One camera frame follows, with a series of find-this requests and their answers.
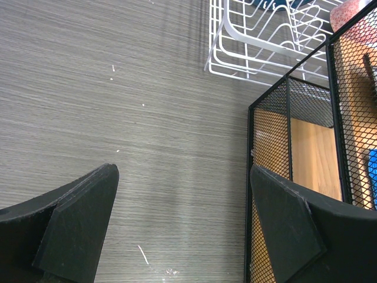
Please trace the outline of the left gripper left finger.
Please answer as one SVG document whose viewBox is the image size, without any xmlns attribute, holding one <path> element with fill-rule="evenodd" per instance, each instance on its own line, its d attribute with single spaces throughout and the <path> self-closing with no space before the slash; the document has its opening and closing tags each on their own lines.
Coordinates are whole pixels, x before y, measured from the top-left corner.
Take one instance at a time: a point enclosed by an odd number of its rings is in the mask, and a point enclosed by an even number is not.
<svg viewBox="0 0 377 283">
<path fill-rule="evenodd" d="M 1 282 L 94 282 L 118 181 L 107 163 L 1 209 Z"/>
</svg>

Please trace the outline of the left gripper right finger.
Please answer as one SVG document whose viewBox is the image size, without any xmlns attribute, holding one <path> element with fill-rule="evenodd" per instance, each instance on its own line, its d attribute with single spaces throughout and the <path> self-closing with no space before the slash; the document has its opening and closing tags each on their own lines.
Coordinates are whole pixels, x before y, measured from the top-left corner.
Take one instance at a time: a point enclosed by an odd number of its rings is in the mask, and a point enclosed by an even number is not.
<svg viewBox="0 0 377 283">
<path fill-rule="evenodd" d="M 250 183 L 277 282 L 376 282 L 376 211 L 257 165 Z"/>
</svg>

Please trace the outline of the blue candy bag long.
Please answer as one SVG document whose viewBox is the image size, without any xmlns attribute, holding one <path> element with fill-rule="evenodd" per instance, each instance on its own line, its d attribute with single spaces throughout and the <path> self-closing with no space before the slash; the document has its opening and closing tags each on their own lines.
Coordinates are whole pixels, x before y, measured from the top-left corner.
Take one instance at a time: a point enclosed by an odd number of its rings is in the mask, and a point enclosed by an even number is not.
<svg viewBox="0 0 377 283">
<path fill-rule="evenodd" d="M 372 185 L 373 207 L 377 208 L 377 150 L 368 149 L 368 175 Z"/>
</svg>

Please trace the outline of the purple candy bag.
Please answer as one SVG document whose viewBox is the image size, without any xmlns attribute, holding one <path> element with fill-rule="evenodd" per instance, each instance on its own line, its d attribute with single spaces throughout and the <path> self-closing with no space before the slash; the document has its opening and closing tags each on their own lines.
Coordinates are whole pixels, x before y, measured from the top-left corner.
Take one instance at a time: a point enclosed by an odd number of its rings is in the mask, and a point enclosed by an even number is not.
<svg viewBox="0 0 377 283">
<path fill-rule="evenodd" d="M 372 100 L 376 102 L 376 66 L 372 64 L 368 53 L 363 56 L 363 63 L 371 85 Z"/>
</svg>

